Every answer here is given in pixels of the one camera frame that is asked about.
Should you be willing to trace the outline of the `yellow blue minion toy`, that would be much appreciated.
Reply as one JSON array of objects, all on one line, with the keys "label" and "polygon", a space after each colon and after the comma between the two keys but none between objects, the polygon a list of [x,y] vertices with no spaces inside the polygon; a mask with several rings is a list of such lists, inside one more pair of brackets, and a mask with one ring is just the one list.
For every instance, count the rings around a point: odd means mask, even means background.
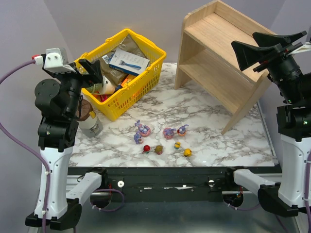
[{"label": "yellow blue minion toy", "polygon": [[178,150],[178,149],[180,148],[180,146],[181,146],[181,143],[180,143],[180,142],[175,142],[174,148],[175,148],[176,150]]}]

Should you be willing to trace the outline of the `brown foil bag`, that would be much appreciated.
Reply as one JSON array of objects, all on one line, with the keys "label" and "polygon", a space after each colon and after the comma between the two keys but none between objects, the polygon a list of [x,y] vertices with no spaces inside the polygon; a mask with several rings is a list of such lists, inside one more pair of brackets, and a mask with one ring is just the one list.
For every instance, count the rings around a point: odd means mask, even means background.
[{"label": "brown foil bag", "polygon": [[122,83],[129,74],[140,75],[150,65],[150,60],[130,34],[99,61],[102,75],[114,86]]}]

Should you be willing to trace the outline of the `white orange plush toy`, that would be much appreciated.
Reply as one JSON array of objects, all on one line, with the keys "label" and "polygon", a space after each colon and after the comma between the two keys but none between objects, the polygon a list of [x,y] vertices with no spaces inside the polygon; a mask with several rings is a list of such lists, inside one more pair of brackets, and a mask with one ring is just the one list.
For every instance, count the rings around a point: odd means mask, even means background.
[{"label": "white orange plush toy", "polygon": [[103,82],[99,84],[98,92],[101,95],[112,95],[116,90],[116,86],[105,76],[103,76]]}]

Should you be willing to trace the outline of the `red snack packet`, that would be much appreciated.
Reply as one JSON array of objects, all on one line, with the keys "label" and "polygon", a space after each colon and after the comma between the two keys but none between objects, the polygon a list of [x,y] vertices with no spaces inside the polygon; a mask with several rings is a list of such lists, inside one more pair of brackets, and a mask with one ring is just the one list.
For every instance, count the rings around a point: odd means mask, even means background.
[{"label": "red snack packet", "polygon": [[109,95],[99,95],[100,102],[105,102],[109,98]]}]

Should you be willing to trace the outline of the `olive brown toy figure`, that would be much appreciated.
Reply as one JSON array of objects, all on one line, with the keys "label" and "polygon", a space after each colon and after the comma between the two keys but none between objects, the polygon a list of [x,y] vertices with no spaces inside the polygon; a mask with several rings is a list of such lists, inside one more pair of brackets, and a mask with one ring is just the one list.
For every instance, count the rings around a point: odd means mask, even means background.
[{"label": "olive brown toy figure", "polygon": [[163,146],[162,145],[156,146],[154,152],[158,155],[161,155],[163,153]]}]

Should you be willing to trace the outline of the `blue razor package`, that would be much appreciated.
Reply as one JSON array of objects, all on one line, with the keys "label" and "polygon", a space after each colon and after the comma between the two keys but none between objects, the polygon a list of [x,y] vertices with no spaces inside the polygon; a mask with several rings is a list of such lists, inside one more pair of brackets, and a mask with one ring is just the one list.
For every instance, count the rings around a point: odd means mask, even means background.
[{"label": "blue razor package", "polygon": [[109,62],[109,67],[127,74],[140,75],[149,66],[150,60],[117,49]]}]

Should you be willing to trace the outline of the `wooden shelf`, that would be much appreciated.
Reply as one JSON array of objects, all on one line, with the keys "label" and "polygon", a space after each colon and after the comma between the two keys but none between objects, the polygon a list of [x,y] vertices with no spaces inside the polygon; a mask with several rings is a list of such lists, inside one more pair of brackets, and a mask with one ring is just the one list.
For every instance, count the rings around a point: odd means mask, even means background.
[{"label": "wooden shelf", "polygon": [[183,20],[174,88],[194,80],[232,113],[222,134],[248,114],[271,84],[267,70],[240,71],[231,46],[235,40],[256,45],[254,32],[272,34],[220,0],[188,13]]}]

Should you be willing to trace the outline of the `brown lid white canister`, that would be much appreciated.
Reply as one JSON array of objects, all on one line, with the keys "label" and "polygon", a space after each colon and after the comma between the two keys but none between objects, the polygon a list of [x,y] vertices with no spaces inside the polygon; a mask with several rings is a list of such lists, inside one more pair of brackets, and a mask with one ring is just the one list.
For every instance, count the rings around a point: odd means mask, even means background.
[{"label": "brown lid white canister", "polygon": [[89,138],[96,137],[103,130],[103,125],[91,103],[85,99],[82,100],[81,116],[77,121],[79,122],[79,128],[82,133]]}]

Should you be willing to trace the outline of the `green melon toy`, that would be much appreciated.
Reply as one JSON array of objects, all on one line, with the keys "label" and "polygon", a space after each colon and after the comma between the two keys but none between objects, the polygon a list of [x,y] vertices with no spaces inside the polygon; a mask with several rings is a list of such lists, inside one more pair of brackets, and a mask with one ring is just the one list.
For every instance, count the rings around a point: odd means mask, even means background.
[{"label": "green melon toy", "polygon": [[90,87],[85,88],[89,93],[91,94],[101,94],[101,91],[103,89],[102,83],[96,83]]}]

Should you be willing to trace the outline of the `bunny holding strawberry cake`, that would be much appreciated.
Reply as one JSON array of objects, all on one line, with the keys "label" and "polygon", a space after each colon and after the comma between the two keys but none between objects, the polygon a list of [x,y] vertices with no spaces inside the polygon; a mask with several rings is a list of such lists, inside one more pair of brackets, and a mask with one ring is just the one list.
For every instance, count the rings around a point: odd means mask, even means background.
[{"label": "bunny holding strawberry cake", "polygon": [[136,134],[134,135],[134,141],[136,144],[142,144],[143,143],[143,138],[142,138],[140,132],[136,132]]}]

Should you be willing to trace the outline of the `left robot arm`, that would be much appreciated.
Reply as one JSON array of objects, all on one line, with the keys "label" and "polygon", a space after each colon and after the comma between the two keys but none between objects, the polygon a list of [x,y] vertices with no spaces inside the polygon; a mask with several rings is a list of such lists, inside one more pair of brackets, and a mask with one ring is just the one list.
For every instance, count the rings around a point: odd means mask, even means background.
[{"label": "left robot arm", "polygon": [[80,59],[78,63],[86,70],[85,74],[79,72],[75,63],[66,65],[69,71],[61,71],[58,67],[51,72],[44,67],[51,78],[42,80],[35,87],[35,106],[42,115],[38,146],[43,163],[37,206],[25,219],[29,227],[49,226],[57,231],[75,228],[83,204],[102,185],[103,170],[88,172],[84,181],[66,192],[77,119],[82,111],[81,90],[103,81],[99,61]]}]

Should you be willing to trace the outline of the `yellow duck toy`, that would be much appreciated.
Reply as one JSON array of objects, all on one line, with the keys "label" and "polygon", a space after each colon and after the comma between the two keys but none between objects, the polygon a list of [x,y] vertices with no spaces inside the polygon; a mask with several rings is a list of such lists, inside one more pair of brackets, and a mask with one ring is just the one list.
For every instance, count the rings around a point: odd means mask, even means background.
[{"label": "yellow duck toy", "polygon": [[191,155],[192,155],[191,149],[185,149],[184,150],[184,153],[183,153],[184,157],[191,157]]}]

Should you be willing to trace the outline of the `yellow plastic basket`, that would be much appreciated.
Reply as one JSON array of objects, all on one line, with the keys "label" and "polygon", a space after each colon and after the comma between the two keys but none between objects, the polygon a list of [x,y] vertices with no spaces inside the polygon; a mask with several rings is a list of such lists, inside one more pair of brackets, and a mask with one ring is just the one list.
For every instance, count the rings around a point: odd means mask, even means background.
[{"label": "yellow plastic basket", "polygon": [[167,54],[151,40],[124,29],[80,56],[98,61],[103,84],[82,89],[109,120],[116,120],[159,82]]}]

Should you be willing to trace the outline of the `red round toy figure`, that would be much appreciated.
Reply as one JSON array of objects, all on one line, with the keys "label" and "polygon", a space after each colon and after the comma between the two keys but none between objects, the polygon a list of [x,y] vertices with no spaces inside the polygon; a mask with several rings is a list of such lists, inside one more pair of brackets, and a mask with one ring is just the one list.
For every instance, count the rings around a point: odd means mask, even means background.
[{"label": "red round toy figure", "polygon": [[149,146],[149,145],[145,145],[145,146],[143,147],[143,152],[142,152],[142,154],[148,154],[148,153],[150,152],[150,150],[151,150],[150,146]]}]

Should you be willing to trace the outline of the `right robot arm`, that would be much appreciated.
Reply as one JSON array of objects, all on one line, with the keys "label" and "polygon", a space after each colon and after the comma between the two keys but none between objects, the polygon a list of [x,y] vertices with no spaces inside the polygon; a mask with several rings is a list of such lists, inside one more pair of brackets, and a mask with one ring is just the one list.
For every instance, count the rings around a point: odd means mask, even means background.
[{"label": "right robot arm", "polygon": [[272,214],[293,217],[311,212],[311,76],[303,74],[294,59],[304,47],[306,35],[272,35],[255,32],[252,46],[233,41],[240,70],[268,70],[268,79],[280,90],[284,105],[277,108],[278,132],[282,140],[282,180],[271,182],[242,167],[230,168],[228,183],[245,187]]}]

